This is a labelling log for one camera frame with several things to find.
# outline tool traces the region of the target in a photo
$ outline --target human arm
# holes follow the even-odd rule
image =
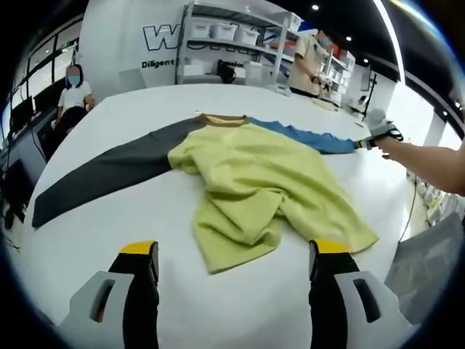
[[[87,81],[84,81],[81,88],[84,91],[84,103],[89,106],[89,110],[91,111],[95,106],[95,99],[92,95],[90,85],[87,83]]]
[[[304,58],[300,54],[298,53],[295,54],[294,62],[296,63],[296,67],[303,74],[307,75],[309,79],[311,79],[314,76],[314,73],[307,67],[307,64],[305,63]]]
[[[58,107],[57,110],[57,121],[61,119],[61,116],[63,115],[63,107]]]
[[[58,110],[57,110],[57,122],[61,119],[63,115],[63,104],[65,102],[65,90],[61,92],[60,100],[58,101]]]
[[[441,147],[419,147],[391,137],[376,141],[383,157],[402,164],[406,169],[434,187],[465,196],[465,145],[458,151]]]
[[[89,106],[89,110],[91,111],[95,106],[95,99],[92,96],[92,93],[84,97],[84,103]]]
[[[307,36],[301,36],[299,40],[296,42],[296,53],[294,55],[294,62],[296,64],[296,67],[305,75],[309,77],[309,79],[312,78],[313,75],[315,75],[314,71],[311,71],[308,67],[308,65],[305,63],[305,54],[307,53],[307,50],[309,49],[310,45],[310,37]]]

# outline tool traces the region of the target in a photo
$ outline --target monitor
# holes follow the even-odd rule
[[[56,81],[34,97],[36,112],[48,113],[58,106],[61,92],[65,88],[65,78]]]
[[[13,132],[21,130],[31,120],[33,114],[32,98],[28,97],[12,110],[11,130]]]

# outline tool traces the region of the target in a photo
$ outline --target white storage box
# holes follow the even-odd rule
[[[188,64],[184,66],[184,76],[205,75],[205,67],[203,65]]]
[[[205,70],[205,73],[213,73],[213,62],[206,62],[205,60],[197,60],[195,58],[191,58],[188,61],[190,65],[201,65]]]
[[[271,19],[275,20],[276,22],[280,24],[284,24],[285,18],[289,19],[289,30],[293,31],[294,33],[297,33],[297,31],[299,31],[299,27],[301,23],[303,22],[303,19],[301,19],[298,15],[292,12],[287,12],[287,11],[277,12],[271,15]]]
[[[272,84],[272,67],[258,62],[246,64],[246,85],[265,87]]]
[[[210,25],[206,23],[193,23],[190,29],[190,37],[204,39],[210,37]]]
[[[240,42],[246,45],[256,45],[256,40],[259,38],[259,33],[256,31],[250,31],[248,29],[239,28],[235,31],[234,41]]]
[[[211,37],[219,40],[234,40],[236,26],[218,23],[211,26]]]

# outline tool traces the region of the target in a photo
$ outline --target white table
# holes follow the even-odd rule
[[[38,230],[31,227],[35,198],[61,177],[103,151],[196,111],[246,114],[352,139],[368,135],[344,111],[255,87],[184,85],[109,97],[70,133],[40,177],[15,261],[23,286],[36,306],[60,323],[71,296],[94,273],[107,270],[121,247],[156,239],[161,348],[309,348],[308,243],[288,228],[276,251],[208,275],[191,228],[203,192],[199,177],[170,171],[85,204]],[[383,160],[379,151],[325,160],[380,237],[355,259],[361,270],[384,280],[407,218],[405,170]]]

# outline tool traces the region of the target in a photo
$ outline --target face mask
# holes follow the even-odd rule
[[[75,75],[69,75],[68,81],[70,82],[71,85],[75,86],[79,84],[79,80],[81,80],[80,76],[75,76]]]
[[[323,47],[327,47],[327,46],[329,46],[329,45],[332,44],[331,40],[328,39],[328,38],[320,39],[318,42],[319,42],[320,45],[323,46]]]

